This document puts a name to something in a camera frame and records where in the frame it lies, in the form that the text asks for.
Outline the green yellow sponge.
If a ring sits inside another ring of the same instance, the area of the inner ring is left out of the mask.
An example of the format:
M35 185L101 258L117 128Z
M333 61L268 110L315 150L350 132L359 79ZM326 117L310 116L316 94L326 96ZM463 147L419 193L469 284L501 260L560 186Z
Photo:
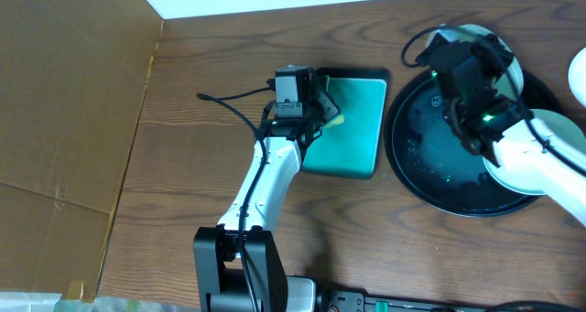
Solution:
M330 76L325 76L326 78L326 92L329 93L330 88ZM324 126L324 129L332 128L334 126L340 125L344 123L344 115L341 111L338 111Z

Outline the mint plate top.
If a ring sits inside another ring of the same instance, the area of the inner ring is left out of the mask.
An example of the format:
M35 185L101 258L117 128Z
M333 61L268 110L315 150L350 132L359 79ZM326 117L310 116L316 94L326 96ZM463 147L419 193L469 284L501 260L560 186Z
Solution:
M461 25L462 29L469 31L472 34L480 35L481 37L493 34L493 31L486 27L478 26L475 24ZM430 33L426 40L425 47L429 47L431 43L437 39L443 38L448 42L463 42L472 41L472 37L452 30L434 30ZM508 65L506 72L514 80L517 87L517 94L521 95L524 88L524 75L516 56L513 56L513 60ZM505 74L502 74L496 81L494 81L494 87L497 89L497 95L504 95L505 97L516 101L517 97L514 94L511 82L507 79Z

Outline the white plate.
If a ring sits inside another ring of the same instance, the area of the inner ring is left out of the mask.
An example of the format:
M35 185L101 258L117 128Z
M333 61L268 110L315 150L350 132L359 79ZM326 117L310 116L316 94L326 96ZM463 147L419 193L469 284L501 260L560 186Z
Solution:
M572 59L568 69L570 91L576 100L586 106L586 48L579 51Z

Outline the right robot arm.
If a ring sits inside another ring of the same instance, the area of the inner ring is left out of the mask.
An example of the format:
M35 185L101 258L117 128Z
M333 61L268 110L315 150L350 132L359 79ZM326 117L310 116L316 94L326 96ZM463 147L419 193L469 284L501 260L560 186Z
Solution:
M441 90L443 118L463 148L538 186L585 222L585 155L529 111L518 93L495 89L462 95Z

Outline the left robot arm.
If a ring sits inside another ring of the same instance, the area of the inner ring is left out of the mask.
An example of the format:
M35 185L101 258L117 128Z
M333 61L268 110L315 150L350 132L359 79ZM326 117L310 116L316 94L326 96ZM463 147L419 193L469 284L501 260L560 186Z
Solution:
M245 121L254 136L251 166L217 225L200 227L193 241L201 310L317 310L316 283L286 275L273 232L307 149L341 115L329 81L311 67L280 68L267 82L276 97L260 123Z

